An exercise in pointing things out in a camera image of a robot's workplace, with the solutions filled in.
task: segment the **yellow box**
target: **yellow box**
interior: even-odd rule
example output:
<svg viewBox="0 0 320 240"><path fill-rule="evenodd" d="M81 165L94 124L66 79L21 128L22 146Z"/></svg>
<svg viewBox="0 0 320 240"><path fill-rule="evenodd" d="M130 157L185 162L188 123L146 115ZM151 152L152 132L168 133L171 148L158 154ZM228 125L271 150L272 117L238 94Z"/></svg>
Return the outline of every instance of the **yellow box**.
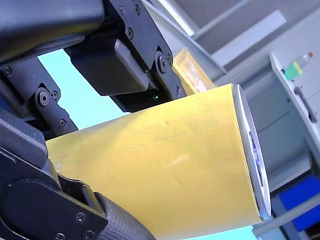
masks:
<svg viewBox="0 0 320 240"><path fill-rule="evenodd" d="M216 87L186 48L174 57L172 69L179 76L188 96Z"/></svg>

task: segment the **robotic arm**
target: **robotic arm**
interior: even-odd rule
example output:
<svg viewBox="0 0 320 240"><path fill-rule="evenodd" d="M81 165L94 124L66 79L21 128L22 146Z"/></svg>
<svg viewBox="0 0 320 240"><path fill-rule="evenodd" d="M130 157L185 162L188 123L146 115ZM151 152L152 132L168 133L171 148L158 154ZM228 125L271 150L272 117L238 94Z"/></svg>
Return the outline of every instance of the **robotic arm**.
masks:
<svg viewBox="0 0 320 240"><path fill-rule="evenodd" d="M45 140L77 127L59 107L60 89L36 58L63 48L96 91L125 112L184 97L172 53L144 5L0 2L0 237L154 240L109 199L56 173Z"/></svg>

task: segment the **white panel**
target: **white panel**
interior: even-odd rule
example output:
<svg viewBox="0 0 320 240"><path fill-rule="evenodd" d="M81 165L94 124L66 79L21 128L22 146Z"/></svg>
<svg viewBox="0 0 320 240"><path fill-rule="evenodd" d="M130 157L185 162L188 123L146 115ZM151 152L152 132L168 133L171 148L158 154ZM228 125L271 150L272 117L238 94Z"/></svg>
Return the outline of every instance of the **white panel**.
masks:
<svg viewBox="0 0 320 240"><path fill-rule="evenodd" d="M287 163L305 150L290 112L258 133L267 173Z"/></svg>
<svg viewBox="0 0 320 240"><path fill-rule="evenodd" d="M276 10L220 48L211 57L221 66L224 66L285 23L286 19L284 16Z"/></svg>
<svg viewBox="0 0 320 240"><path fill-rule="evenodd" d="M248 103L258 132L290 111L290 106L277 84L272 85L264 92L260 92L257 97L249 100Z"/></svg>

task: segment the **yellow tube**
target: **yellow tube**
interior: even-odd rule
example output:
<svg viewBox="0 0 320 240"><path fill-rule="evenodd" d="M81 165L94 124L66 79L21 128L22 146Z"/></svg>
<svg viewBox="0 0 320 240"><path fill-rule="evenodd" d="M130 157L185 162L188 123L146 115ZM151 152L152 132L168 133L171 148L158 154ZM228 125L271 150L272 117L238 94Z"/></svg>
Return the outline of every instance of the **yellow tube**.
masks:
<svg viewBox="0 0 320 240"><path fill-rule="evenodd" d="M59 173L117 203L158 240L262 221L232 84L55 138L47 146Z"/></svg>

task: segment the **silver rim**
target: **silver rim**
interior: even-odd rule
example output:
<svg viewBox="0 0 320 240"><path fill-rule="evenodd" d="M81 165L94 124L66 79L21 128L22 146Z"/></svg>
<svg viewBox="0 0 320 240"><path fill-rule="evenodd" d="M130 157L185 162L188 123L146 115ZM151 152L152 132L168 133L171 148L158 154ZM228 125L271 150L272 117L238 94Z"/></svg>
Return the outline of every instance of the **silver rim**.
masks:
<svg viewBox="0 0 320 240"><path fill-rule="evenodd" d="M267 219L271 215L271 201L265 163L246 96L238 84L233 86L233 98L255 200L260 216Z"/></svg>

